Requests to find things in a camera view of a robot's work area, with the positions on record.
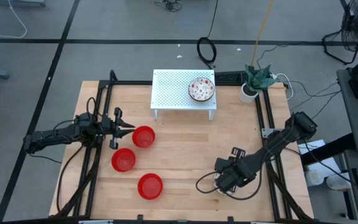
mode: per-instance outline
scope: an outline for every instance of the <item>gray floor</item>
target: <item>gray floor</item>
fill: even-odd
[[[26,38],[60,38],[73,0],[47,0],[46,8],[15,7],[29,32]],[[154,6],[153,0],[82,0],[68,38],[70,39],[198,39],[208,33],[214,1],[182,1],[183,9],[170,13]],[[212,39],[255,40],[269,4],[263,1],[219,2]],[[343,10],[336,0],[277,1],[262,34],[262,40],[317,40],[340,28]],[[0,34],[20,35],[22,28],[6,7],[0,7]],[[216,71],[243,70],[250,64],[252,45],[217,45]],[[273,46],[260,45],[263,50]],[[0,69],[11,74],[0,80],[0,200],[27,131],[42,85],[56,51],[56,44],[0,44]],[[352,53],[342,47],[330,50],[341,57]],[[316,93],[336,81],[336,70],[345,66],[325,54],[322,47],[289,46],[267,52],[261,66],[272,64],[273,73],[285,73]],[[196,45],[91,45],[66,44],[49,89],[37,129],[73,116],[83,80],[108,78],[114,69],[121,80],[150,80],[155,68],[206,69],[196,54]],[[292,108],[308,97],[294,83]],[[333,86],[327,93],[338,91]],[[314,98],[295,111],[313,116],[328,98]],[[350,132],[340,95],[315,119],[314,139],[332,141]],[[63,146],[49,147],[41,155],[61,160]],[[60,166],[28,157],[19,177],[5,220],[42,218],[48,215]],[[316,218],[326,222],[349,222],[342,193],[326,187],[310,188]]]

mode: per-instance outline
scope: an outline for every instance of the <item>wooden tabletop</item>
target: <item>wooden tabletop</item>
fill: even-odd
[[[83,82],[75,114],[86,111],[86,101],[91,96],[96,97],[97,87],[98,82]],[[128,147],[136,154],[134,168],[120,173],[111,166],[115,150],[109,148],[111,137],[107,137],[103,144],[91,217],[133,220],[138,214],[143,214],[145,220],[225,221],[228,216],[233,216],[235,221],[273,221],[265,169],[260,191],[250,200],[236,201],[217,192],[201,194],[195,188],[195,182],[202,175],[213,171],[216,158],[227,159],[230,156],[232,147],[239,147],[247,153],[254,153],[262,147],[255,103],[240,102],[239,89],[239,86],[216,87],[218,108],[213,121],[208,121],[207,111],[160,111],[158,120],[154,120],[150,110],[151,85],[113,86],[109,117],[114,117],[114,108],[118,106],[123,111],[125,122],[152,127],[156,140],[150,148],[141,149],[134,146],[131,135],[120,139],[120,148]],[[283,85],[276,83],[271,86],[269,95],[276,128],[283,128],[290,116]],[[63,163],[79,147],[79,143],[68,145]],[[288,147],[296,149],[296,144]],[[59,200],[61,207],[78,186],[84,152],[83,149],[69,163],[64,173]],[[313,216],[300,157],[283,151],[282,161],[288,190],[306,214]],[[163,180],[163,192],[155,200],[145,200],[137,192],[139,179],[147,173],[158,174]],[[235,196],[245,197],[253,193],[259,177],[258,174]],[[200,188],[212,189],[212,177],[201,181]],[[85,190],[80,214],[85,212],[87,195]],[[56,212],[55,194],[50,214]]]

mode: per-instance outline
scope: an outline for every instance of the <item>fan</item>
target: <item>fan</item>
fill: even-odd
[[[349,63],[354,62],[354,59],[356,58],[356,55],[358,53],[358,0],[351,0],[348,5],[344,3],[343,6],[344,6],[345,13],[342,18],[341,29],[332,34],[325,35],[323,37],[323,46],[324,46],[324,53],[342,62],[344,65],[347,65]],[[332,42],[333,39],[339,35],[339,33],[341,33],[342,45],[344,46],[344,48],[350,52],[354,52],[353,59],[351,62],[345,62],[342,59],[336,57],[335,55],[330,54],[327,51],[326,39],[328,37],[334,36],[331,39]]]

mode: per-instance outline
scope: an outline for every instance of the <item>white perforated shelf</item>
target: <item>white perforated shelf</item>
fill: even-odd
[[[215,85],[214,70],[154,70],[151,109],[216,110],[216,90],[207,101],[190,97],[189,84],[195,78],[208,78]]]

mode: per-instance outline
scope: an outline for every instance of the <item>red bowl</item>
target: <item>red bowl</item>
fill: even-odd
[[[141,148],[147,148],[151,146],[155,139],[155,133],[152,128],[148,126],[140,126],[138,127],[133,135],[132,141],[134,142],[135,146]]]
[[[127,148],[117,150],[111,158],[112,167],[118,172],[125,172],[135,165],[135,153]]]
[[[137,183],[137,191],[142,198],[156,199],[163,189],[162,179],[157,174],[145,174]]]

